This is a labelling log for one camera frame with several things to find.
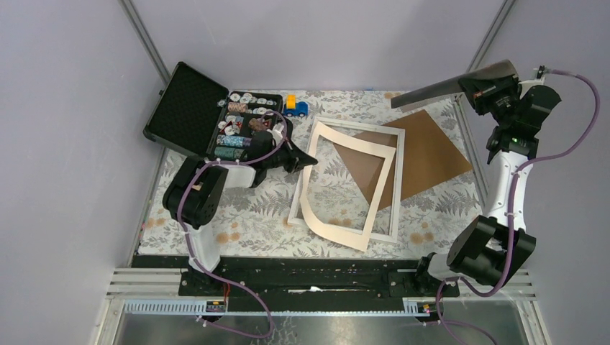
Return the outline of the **landscape sunset photo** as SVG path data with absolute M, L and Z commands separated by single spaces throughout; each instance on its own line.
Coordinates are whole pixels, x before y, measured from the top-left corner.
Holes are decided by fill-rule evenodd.
M 399 96 L 394 96 L 390 100 L 390 105 L 392 109 L 399 109 L 402 112 L 408 112 L 432 104 L 449 96 L 460 95 L 463 93 L 463 90 L 458 81 L 462 78 L 490 80 L 510 75 L 517 75 L 516 68 L 511 61 L 502 60 L 486 67 L 425 86 L 415 91 L 409 91 Z

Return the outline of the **white picture frame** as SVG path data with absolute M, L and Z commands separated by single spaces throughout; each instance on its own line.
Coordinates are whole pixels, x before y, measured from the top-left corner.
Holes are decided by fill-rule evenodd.
M 373 241 L 383 242 L 386 244 L 395 244 L 397 242 L 397 238 L 398 238 L 397 231 L 398 231 L 398 222 L 399 222 L 399 208 L 401 205 L 401 184 L 402 184 L 401 175 L 402 175 L 402 168 L 403 168 L 403 161 L 404 161 L 404 145 L 405 145 L 405 137 L 406 137 L 405 131 L 403 129 L 398 129 L 398 128 L 389 127 L 389 126 L 363 124 L 363 123 L 358 123 L 358 122 L 353 122 L 353 121 L 343 121 L 343 120 L 339 120 L 339 119 L 330 119 L 330 118 L 324 118 L 324 117 L 319 117 L 319 118 L 315 119 L 314 122 L 317 120 L 323 122 L 324 124 L 326 124 L 327 126 L 329 126 L 330 128 L 332 128 L 334 130 L 336 127 L 340 127 L 340 128 L 344 128 L 344 129 L 356 129 L 356 130 L 360 130 L 363 132 L 375 132 L 375 133 L 381 133 L 381 134 L 389 134 L 389 135 L 396 137 L 397 143 L 396 143 L 396 146 L 394 147 L 396 149 L 396 155 L 393 159 L 393 162 L 391 163 L 392 165 L 394 165 L 394 174 L 393 174 L 393 192 L 392 192 L 392 199 L 391 199 L 390 222 L 389 222 L 389 230 L 388 230 L 389 234 L 388 235 L 375 234 L 375 233 L 373 233 L 373 230 L 372 230 L 372 235 L 370 237 L 370 240 L 373 240 Z M 302 179 L 302 173 L 299 176 L 299 179 L 297 182 L 297 186 L 296 186 L 296 190 L 295 190 L 295 193 L 293 196 L 293 200 L 292 200 L 292 204 L 291 204 L 290 211 L 288 214 L 287 222 L 288 222 L 288 224 L 290 224 L 292 226 L 300 226 L 302 228 L 308 228 L 306 226 L 306 224 L 304 223 L 303 215 L 301 212 L 301 207 L 299 205 L 299 196 L 301 193 L 301 179 Z M 345 228 L 347 228 L 351 231 L 357 232 L 357 233 L 360 233 L 363 230 L 363 229 L 361 229 L 361 230 L 351 229 L 346 226 L 342 226 L 342 227 L 345 227 Z

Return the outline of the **cream mat board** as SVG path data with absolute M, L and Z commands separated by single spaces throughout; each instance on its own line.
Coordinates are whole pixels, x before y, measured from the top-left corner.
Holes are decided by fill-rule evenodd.
M 306 192 L 309 188 L 309 178 L 311 167 L 307 166 L 303 169 L 301 179 L 301 193 L 299 196 L 299 205 L 303 215 L 303 220 L 306 226 L 316 235 L 323 237 L 331 242 L 341 244 L 352 249 L 364 252 L 368 248 L 370 237 L 372 235 L 375 215 L 378 210 L 383 189 L 385 188 L 386 180 L 389 174 L 391 163 L 396 155 L 396 149 L 382 144 L 366 142 L 357 139 L 341 132 L 338 132 L 323 122 L 317 120 L 314 122 L 311 130 L 311 137 L 308 145 L 308 153 L 310 155 L 317 151 L 317 144 L 320 138 L 325 138 L 332 143 L 352 149 L 358 152 L 363 152 L 367 155 L 380 157 L 383 159 L 380 177 L 375 185 L 373 197 L 369 203 L 369 210 L 363 230 L 360 233 L 351 231 L 345 227 L 334 224 L 326 224 L 321 221 L 312 211 L 311 205 L 307 198 Z

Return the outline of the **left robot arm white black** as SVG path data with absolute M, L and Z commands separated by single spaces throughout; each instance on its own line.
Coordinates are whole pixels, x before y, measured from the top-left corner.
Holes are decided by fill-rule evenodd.
M 205 295 L 217 294 L 223 286 L 211 222 L 226 189 L 256 188 L 267 172 L 283 168 L 297 173 L 316 165 L 283 130 L 253 132 L 248 137 L 220 134 L 212 160 L 189 157 L 174 176 L 163 196 L 163 207 L 183 229 L 189 265 L 199 271 L 196 287 Z

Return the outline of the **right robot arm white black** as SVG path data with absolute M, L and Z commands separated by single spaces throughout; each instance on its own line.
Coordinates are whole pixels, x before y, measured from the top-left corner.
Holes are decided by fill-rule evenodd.
M 491 114 L 497 123 L 486 144 L 495 185 L 483 214 L 458 235 L 447 254 L 420 259 L 412 285 L 423 296 L 432 295 L 443 280 L 467 277 L 497 291 L 533 253 L 537 240 L 526 233 L 525 188 L 537 156 L 537 134 L 561 101 L 543 74 L 526 81 L 516 75 L 462 77 L 457 86 L 477 114 Z

